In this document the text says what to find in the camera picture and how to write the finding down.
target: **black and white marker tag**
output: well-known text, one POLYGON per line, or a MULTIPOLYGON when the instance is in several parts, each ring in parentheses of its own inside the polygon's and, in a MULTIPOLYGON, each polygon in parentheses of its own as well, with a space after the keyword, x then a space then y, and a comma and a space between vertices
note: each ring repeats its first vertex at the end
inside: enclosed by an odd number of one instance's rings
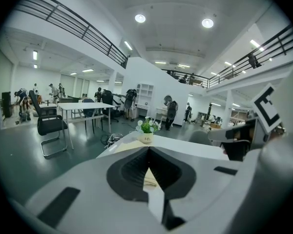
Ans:
POLYGON ((251 101, 253 109, 261 119, 267 133, 281 123, 281 118, 271 102, 270 96, 273 92, 274 87, 269 83, 251 101))

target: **round ceiling light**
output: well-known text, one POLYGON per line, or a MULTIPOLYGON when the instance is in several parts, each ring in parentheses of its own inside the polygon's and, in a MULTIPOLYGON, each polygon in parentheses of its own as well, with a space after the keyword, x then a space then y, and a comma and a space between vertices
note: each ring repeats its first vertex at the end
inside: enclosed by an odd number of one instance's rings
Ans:
POLYGON ((146 21, 146 17, 145 17, 144 15, 141 15, 141 14, 136 15, 136 16, 135 16, 135 19, 136 19, 136 21, 139 22, 139 23, 143 23, 143 22, 146 21))
POLYGON ((209 18, 206 18, 202 21, 202 25, 205 27, 205 28, 211 28, 213 27, 214 25, 214 22, 212 19, 209 19, 209 18))

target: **flower pot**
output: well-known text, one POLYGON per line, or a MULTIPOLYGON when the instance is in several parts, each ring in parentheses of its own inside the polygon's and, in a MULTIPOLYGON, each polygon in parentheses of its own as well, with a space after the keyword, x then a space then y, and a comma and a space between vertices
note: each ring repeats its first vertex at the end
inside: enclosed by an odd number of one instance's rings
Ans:
POLYGON ((153 133, 150 134, 141 134, 140 136, 137 137, 139 141, 142 143, 150 143, 153 141, 153 133))

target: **table top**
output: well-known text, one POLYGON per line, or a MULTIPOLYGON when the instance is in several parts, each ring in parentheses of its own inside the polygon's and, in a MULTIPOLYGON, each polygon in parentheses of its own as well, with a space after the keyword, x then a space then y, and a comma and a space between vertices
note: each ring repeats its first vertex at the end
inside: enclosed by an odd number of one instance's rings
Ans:
POLYGON ((49 105, 47 103, 41 104, 39 105, 41 108, 46 108, 46 107, 56 107, 57 105, 54 103, 49 103, 49 105))
MULTIPOLYGON (((130 143, 137 140, 137 137, 140 133, 132 132, 122 139, 117 141, 115 144, 106 149, 103 153, 101 153, 98 157, 103 157, 109 154, 115 153, 116 149, 120 146, 121 143, 130 143)), ((221 159, 221 160, 229 160, 228 156, 223 153, 223 150, 220 147, 216 146, 208 146, 203 144, 197 144, 192 142, 187 142, 178 139, 172 139, 167 137, 162 137, 158 135, 154 135, 153 141, 149 144, 150 146, 157 146, 166 149, 170 149, 176 152, 180 152, 183 154, 204 157, 204 158, 213 158, 213 159, 221 159)))
POLYGON ((78 109, 96 109, 96 108, 112 108, 113 105, 100 102, 85 102, 85 103, 58 103, 58 106, 63 110, 78 110, 78 109))

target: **chair armrest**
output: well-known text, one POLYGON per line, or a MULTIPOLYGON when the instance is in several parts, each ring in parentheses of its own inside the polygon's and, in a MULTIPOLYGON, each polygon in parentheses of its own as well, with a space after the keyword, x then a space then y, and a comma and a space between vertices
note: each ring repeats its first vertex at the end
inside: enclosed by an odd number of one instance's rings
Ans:
POLYGON ((49 119, 49 118, 59 118, 59 119, 63 119, 62 115, 45 115, 45 116, 41 116, 41 117, 39 117, 39 119, 49 119))

